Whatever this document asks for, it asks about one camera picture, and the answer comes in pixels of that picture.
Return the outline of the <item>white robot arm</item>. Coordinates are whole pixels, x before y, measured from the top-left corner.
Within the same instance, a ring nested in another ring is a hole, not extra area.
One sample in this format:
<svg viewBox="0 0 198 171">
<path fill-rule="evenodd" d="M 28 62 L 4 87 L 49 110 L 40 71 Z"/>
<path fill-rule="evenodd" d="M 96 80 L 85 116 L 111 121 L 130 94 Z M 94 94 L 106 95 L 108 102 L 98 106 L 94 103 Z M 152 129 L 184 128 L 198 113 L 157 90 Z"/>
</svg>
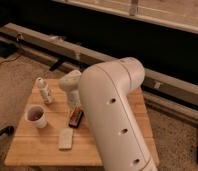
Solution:
<svg viewBox="0 0 198 171">
<path fill-rule="evenodd" d="M 84 109 L 105 171 L 157 171 L 127 99 L 144 77 L 143 65 L 126 57 L 73 70 L 59 81 L 69 105 Z"/>
</svg>

